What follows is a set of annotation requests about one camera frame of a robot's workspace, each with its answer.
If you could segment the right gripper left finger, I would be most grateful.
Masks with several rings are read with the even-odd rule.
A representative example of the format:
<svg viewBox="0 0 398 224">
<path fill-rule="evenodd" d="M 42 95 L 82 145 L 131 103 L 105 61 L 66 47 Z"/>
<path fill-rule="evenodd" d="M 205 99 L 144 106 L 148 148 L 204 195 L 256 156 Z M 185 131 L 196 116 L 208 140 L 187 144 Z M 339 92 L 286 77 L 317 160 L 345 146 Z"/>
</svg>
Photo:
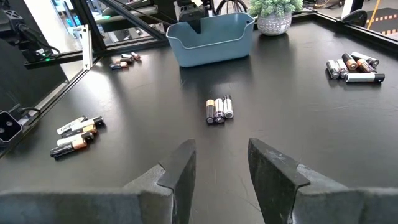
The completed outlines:
<svg viewBox="0 0 398 224">
<path fill-rule="evenodd" d="M 188 139 L 123 187 L 1 192 L 1 223 L 188 223 L 196 142 Z"/>
</svg>

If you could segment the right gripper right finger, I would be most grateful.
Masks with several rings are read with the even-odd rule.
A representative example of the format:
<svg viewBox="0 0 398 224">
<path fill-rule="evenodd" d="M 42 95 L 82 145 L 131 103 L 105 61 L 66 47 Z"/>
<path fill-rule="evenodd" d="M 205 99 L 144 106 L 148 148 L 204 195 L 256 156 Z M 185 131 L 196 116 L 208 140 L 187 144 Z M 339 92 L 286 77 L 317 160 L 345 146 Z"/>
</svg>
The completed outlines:
<svg viewBox="0 0 398 224">
<path fill-rule="evenodd" d="M 265 223 L 397 223 L 396 188 L 349 188 L 257 138 L 248 164 Z"/>
</svg>

